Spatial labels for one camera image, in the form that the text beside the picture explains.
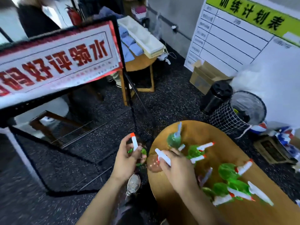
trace left hand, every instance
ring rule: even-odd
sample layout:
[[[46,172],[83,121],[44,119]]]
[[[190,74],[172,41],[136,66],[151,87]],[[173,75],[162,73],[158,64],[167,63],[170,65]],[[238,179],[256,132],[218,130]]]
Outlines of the left hand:
[[[128,134],[122,139],[111,174],[111,177],[122,182],[126,182],[133,175],[137,160],[141,159],[141,163],[144,163],[147,157],[141,154],[142,146],[139,146],[131,155],[127,153],[133,148],[133,144],[126,144],[130,138],[130,134]]]

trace green header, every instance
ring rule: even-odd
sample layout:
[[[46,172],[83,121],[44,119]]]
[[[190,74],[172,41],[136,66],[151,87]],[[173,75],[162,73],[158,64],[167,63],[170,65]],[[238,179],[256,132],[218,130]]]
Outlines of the green header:
[[[207,0],[206,3],[295,45],[300,44],[300,20],[287,14],[249,0]],[[283,37],[287,32],[289,35],[292,34],[293,41],[289,39],[290,37]]]

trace red and white sign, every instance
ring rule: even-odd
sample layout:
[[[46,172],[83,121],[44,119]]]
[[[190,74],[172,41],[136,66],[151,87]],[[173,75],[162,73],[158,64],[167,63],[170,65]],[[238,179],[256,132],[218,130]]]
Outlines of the red and white sign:
[[[0,109],[121,68],[112,22],[19,44],[0,53]]]

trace wooden table top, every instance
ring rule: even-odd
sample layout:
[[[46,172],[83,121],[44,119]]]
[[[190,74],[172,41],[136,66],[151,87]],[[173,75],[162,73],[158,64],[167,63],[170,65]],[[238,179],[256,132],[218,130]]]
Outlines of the wooden table top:
[[[145,54],[135,56],[132,53],[132,55],[134,56],[134,60],[125,63],[125,68],[127,72],[145,69],[152,65],[157,59],[157,57],[150,59]]]
[[[160,132],[152,144],[150,154],[155,153],[156,148],[168,150],[167,136],[176,132],[177,126],[178,122]],[[212,187],[216,182],[223,182],[218,175],[218,167],[221,163],[234,163],[241,166],[249,160],[249,157],[225,133],[209,124],[200,121],[182,121],[181,136],[182,142],[186,145],[182,151],[184,155],[187,155],[190,145],[215,142],[215,145],[207,149],[207,158],[197,162],[195,167],[197,175],[204,175],[205,169],[213,168],[212,176],[205,184],[206,187]],[[166,216],[170,225],[197,224],[163,172],[152,173],[148,170],[148,178],[159,205],[159,212]],[[300,222],[298,205],[293,203],[255,163],[240,180],[251,181],[273,201],[274,206],[260,201],[257,196],[254,196],[255,202],[235,200],[218,206],[221,214],[231,225],[286,225]]]

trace red fire extinguisher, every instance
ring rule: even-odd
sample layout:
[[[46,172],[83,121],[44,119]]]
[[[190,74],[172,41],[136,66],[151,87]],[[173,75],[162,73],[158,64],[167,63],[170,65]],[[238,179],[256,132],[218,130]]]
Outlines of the red fire extinguisher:
[[[71,19],[71,22],[74,26],[80,25],[82,23],[82,18],[80,16],[79,11],[76,8],[70,7],[67,5],[66,7],[67,13]]]

